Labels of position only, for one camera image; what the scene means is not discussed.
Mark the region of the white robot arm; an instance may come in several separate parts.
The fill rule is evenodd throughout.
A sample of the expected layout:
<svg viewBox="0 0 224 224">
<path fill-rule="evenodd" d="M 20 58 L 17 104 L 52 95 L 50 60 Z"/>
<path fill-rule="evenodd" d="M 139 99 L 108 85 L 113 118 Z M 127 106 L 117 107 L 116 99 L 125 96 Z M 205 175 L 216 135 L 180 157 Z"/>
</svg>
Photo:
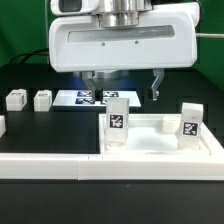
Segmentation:
<svg viewBox="0 0 224 224">
<path fill-rule="evenodd" d="M 190 67 L 197 60 L 202 7 L 198 0 L 51 0 L 57 18 L 49 29 L 49 59 L 58 72 L 80 72 L 102 96 L 90 77 L 96 72 L 151 69 L 155 81 L 148 95 L 155 100 L 166 68 Z"/>
</svg>

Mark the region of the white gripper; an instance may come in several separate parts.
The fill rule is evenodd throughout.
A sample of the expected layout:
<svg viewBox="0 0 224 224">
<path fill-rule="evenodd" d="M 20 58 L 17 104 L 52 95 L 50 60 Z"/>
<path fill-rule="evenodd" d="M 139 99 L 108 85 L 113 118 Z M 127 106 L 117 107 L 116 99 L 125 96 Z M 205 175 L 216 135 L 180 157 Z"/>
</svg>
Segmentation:
<svg viewBox="0 0 224 224">
<path fill-rule="evenodd" d="M 196 2 L 154 5 L 147 0 L 51 0 L 57 18 L 49 29 L 51 66 L 58 72 L 85 71 L 82 80 L 94 101 L 103 88 L 94 72 L 154 69 L 148 98 L 156 100 L 164 70 L 197 60 Z"/>
</svg>

